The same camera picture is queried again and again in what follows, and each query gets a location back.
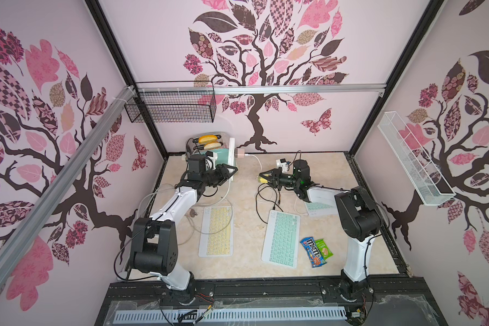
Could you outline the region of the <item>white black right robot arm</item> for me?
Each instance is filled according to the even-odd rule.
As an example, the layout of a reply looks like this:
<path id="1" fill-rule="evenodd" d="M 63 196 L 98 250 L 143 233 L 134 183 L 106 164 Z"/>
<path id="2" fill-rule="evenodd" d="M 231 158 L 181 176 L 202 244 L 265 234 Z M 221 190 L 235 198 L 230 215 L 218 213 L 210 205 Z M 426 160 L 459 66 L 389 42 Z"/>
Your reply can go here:
<path id="1" fill-rule="evenodd" d="M 342 229 L 349 238 L 338 291 L 343 300 L 348 302 L 355 302 L 361 295 L 369 293 L 372 245 L 379 236 L 384 219 L 368 191 L 361 186 L 350 190 L 321 186 L 312 181 L 311 169 L 307 161 L 302 159 L 293 161 L 290 173 L 277 167 L 261 172 L 259 177 L 277 190 L 283 187 L 292 190 L 304 202 L 337 208 Z"/>

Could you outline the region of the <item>yellow wireless keyboard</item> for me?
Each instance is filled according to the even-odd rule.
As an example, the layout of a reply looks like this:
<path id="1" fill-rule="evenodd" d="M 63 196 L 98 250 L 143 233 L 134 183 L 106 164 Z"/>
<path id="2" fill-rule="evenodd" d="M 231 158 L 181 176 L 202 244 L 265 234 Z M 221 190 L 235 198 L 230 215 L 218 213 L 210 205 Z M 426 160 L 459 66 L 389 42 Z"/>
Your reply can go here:
<path id="1" fill-rule="evenodd" d="M 230 257 L 234 244 L 233 206 L 205 207 L 200 231 L 200 258 Z"/>

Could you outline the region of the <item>white power strip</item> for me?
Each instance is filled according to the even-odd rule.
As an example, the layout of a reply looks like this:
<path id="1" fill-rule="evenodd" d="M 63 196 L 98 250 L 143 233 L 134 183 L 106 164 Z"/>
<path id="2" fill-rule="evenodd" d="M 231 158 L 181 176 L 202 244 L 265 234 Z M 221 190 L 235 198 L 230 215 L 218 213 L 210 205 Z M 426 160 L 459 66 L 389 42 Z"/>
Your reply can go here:
<path id="1" fill-rule="evenodd" d="M 236 167 L 236 139 L 234 137 L 229 138 L 228 165 Z"/>

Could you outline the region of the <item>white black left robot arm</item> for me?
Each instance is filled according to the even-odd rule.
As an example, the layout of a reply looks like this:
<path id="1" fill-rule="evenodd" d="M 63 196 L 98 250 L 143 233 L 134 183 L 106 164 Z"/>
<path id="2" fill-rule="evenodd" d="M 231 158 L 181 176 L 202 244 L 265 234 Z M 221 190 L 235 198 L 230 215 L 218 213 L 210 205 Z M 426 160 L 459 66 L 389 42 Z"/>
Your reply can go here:
<path id="1" fill-rule="evenodd" d="M 190 156 L 172 198 L 156 214 L 135 222 L 129 266 L 160 278 L 171 290 L 187 290 L 194 276 L 177 262 L 176 223 L 201 199 L 208 187 L 224 185 L 237 171 L 235 166 L 216 164 L 207 154 Z"/>

